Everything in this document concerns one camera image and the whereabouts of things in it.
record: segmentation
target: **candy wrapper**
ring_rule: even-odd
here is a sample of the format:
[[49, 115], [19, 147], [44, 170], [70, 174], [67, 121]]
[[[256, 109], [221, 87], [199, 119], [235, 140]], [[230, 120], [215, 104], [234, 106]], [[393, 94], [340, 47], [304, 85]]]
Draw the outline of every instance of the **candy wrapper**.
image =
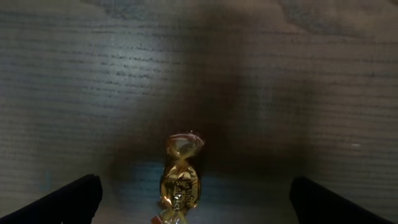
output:
[[193, 133], [175, 134], [167, 141], [167, 160], [160, 180], [160, 199], [167, 207], [155, 217], [153, 223], [187, 223], [185, 214], [196, 207], [200, 199], [200, 178], [188, 163], [204, 145]]

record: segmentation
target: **candy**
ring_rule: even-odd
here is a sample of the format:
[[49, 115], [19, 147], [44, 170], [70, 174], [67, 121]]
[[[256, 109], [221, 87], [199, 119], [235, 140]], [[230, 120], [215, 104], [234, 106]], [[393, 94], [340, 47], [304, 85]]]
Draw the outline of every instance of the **candy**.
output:
[[200, 178], [187, 159], [197, 155], [204, 145], [193, 133], [175, 134], [167, 141], [167, 161], [160, 180], [160, 199], [167, 207], [160, 214], [162, 223], [187, 223], [185, 214], [200, 199]]

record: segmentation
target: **wrapped candy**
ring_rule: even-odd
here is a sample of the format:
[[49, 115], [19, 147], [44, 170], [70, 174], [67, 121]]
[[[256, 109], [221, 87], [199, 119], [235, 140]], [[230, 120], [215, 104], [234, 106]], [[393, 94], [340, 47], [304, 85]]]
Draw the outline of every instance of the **wrapped candy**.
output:
[[187, 223], [185, 214], [200, 199], [200, 178], [187, 159], [197, 155], [204, 145], [193, 134], [174, 134], [167, 141], [167, 161], [160, 180], [160, 199], [167, 207], [157, 217], [158, 223]]

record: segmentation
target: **brown wooden background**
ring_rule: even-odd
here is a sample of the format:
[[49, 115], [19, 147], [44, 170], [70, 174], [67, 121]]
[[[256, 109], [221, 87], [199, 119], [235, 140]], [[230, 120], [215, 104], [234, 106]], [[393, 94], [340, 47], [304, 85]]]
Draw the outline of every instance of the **brown wooden background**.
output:
[[297, 223], [296, 175], [398, 222], [397, 72], [396, 0], [1, 0], [0, 216], [95, 173], [148, 223], [196, 129], [191, 223]]

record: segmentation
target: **black object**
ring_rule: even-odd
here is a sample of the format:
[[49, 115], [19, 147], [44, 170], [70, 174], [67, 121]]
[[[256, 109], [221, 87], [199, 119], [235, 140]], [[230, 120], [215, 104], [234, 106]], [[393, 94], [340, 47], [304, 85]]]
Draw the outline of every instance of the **black object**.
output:
[[300, 224], [392, 224], [306, 177], [293, 180], [290, 201]]
[[86, 175], [0, 218], [0, 224], [90, 224], [102, 199], [98, 176]]

